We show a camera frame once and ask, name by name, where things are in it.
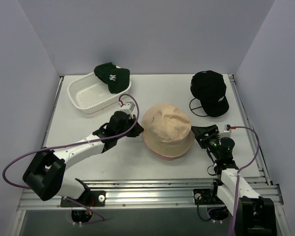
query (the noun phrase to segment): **dark green baseball cap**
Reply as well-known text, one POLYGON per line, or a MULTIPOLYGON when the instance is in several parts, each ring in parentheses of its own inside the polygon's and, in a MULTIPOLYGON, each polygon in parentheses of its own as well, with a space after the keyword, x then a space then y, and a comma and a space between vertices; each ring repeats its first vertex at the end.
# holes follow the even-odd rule
POLYGON ((94 73, 108 85, 110 93, 120 93, 129 87, 130 71, 125 68, 117 68, 111 62, 98 65, 95 67, 94 73))

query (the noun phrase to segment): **basket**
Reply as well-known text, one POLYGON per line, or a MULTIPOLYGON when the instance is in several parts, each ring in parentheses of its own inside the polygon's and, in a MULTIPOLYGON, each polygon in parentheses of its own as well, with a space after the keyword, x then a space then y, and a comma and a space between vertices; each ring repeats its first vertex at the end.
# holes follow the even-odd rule
POLYGON ((73 105, 80 111, 91 114, 118 101, 121 94, 127 92, 129 87, 118 94, 112 94, 108 85, 98 79, 94 73, 83 76, 71 82, 67 88, 68 96, 73 105))

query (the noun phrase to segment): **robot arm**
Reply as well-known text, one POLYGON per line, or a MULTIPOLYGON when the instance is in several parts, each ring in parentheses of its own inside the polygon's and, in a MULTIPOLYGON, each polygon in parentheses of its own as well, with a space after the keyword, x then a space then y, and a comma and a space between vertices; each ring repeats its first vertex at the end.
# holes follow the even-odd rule
POLYGON ((254 191, 240 174, 239 184, 236 185, 238 167, 232 155, 235 142, 230 138, 231 127, 226 125, 225 130, 221 133, 216 125, 209 127, 192 126, 191 129, 201 148, 207 150, 209 157, 214 162, 213 166, 217 179, 212 197, 217 197, 225 204, 231 215, 236 215, 236 236, 276 236, 273 201, 263 198, 254 191), (237 188, 238 204, 237 211, 234 212, 237 188))
POLYGON ((134 107, 133 102, 123 104, 121 109, 111 116, 109 123, 103 124, 98 130, 77 142, 84 142, 84 144, 57 151, 37 153, 25 171, 23 181, 43 201, 58 195, 77 199, 80 203, 87 204, 90 199, 88 187, 79 179, 66 178, 64 172, 90 156, 106 152, 117 144, 118 139, 124 136, 139 136, 143 132, 143 128, 136 123, 124 136, 109 138, 122 134, 134 124, 136 119, 132 115, 134 107))

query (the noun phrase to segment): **black baseball cap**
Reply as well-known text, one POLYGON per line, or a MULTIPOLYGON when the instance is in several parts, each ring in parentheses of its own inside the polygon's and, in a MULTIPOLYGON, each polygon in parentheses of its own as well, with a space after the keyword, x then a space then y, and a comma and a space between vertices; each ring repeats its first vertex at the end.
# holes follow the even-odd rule
POLYGON ((130 71, 117 68, 111 62, 95 67, 94 74, 108 85, 110 93, 120 93, 129 87, 130 71))
POLYGON ((199 99, 203 110, 210 117, 219 117, 229 109, 223 75, 208 70, 195 74, 190 87, 192 95, 199 99))

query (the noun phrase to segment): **beige bucket hat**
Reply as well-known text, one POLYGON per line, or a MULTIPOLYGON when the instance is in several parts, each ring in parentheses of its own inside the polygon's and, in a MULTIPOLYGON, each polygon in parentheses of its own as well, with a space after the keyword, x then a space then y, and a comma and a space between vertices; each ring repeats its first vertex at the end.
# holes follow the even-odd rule
POLYGON ((167 158, 185 154, 195 139, 187 114, 169 103, 151 107, 145 113, 141 126, 144 128, 142 137, 147 147, 167 158))

